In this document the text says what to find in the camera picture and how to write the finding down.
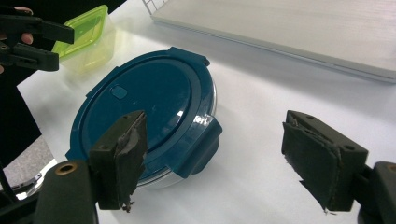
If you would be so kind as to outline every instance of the finger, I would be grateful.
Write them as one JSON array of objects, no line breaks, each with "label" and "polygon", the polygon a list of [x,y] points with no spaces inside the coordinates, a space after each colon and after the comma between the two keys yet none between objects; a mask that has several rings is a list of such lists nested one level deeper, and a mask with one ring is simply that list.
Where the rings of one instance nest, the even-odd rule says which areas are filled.
[{"label": "finger", "polygon": [[24,33],[24,34],[22,34],[21,39],[22,39],[22,41],[23,41],[24,43],[26,43],[26,44],[32,44],[32,43],[33,43],[33,36],[32,36],[32,34]]},{"label": "finger", "polygon": [[29,13],[31,16],[33,16],[33,11],[29,7],[14,7],[17,10],[25,11],[26,13]]}]

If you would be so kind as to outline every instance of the green lid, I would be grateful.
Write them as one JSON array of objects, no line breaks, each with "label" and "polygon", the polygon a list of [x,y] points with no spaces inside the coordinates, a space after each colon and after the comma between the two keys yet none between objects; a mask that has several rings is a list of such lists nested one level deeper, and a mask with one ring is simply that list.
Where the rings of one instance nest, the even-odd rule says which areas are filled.
[{"label": "green lid", "polygon": [[107,16],[107,6],[102,5],[88,11],[64,25],[75,30],[73,45],[57,41],[52,52],[58,53],[60,59],[76,54],[90,45],[93,45],[102,35]]}]

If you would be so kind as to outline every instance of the person's hand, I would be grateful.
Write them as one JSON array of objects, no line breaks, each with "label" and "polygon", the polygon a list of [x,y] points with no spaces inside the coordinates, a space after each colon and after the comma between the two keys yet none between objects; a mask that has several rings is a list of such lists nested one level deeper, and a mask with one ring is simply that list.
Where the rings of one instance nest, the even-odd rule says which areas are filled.
[{"label": "person's hand", "polygon": [[[28,11],[28,12],[30,12],[31,15],[33,15],[33,11],[30,8],[27,8],[27,7],[15,7],[15,9]],[[7,35],[6,34],[0,34],[0,40],[4,40],[4,39],[7,39]],[[21,36],[21,40],[22,40],[23,43],[30,45],[30,44],[33,43],[33,36],[32,36],[32,34],[24,33]],[[3,72],[4,72],[4,67],[2,65],[0,65],[0,74],[2,74]]]}]

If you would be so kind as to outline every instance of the green container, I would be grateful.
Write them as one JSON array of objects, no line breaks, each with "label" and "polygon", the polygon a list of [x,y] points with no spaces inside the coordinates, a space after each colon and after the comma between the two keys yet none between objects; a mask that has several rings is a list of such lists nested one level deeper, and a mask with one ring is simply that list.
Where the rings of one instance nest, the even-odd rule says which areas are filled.
[{"label": "green container", "polygon": [[115,32],[107,6],[96,7],[64,25],[75,30],[75,43],[57,41],[52,49],[59,54],[60,64],[64,67],[82,74],[113,57]]}]

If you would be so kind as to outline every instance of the blue container lid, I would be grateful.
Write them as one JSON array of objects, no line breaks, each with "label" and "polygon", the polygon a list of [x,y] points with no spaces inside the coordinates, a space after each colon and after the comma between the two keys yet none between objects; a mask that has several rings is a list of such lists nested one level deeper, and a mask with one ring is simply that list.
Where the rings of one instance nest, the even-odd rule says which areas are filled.
[{"label": "blue container lid", "polygon": [[148,123],[146,170],[140,182],[166,172],[197,174],[219,146],[213,117],[216,91],[206,57],[182,49],[155,51],[116,67],[88,94],[70,137],[69,160],[89,150],[122,115],[144,110]]}]

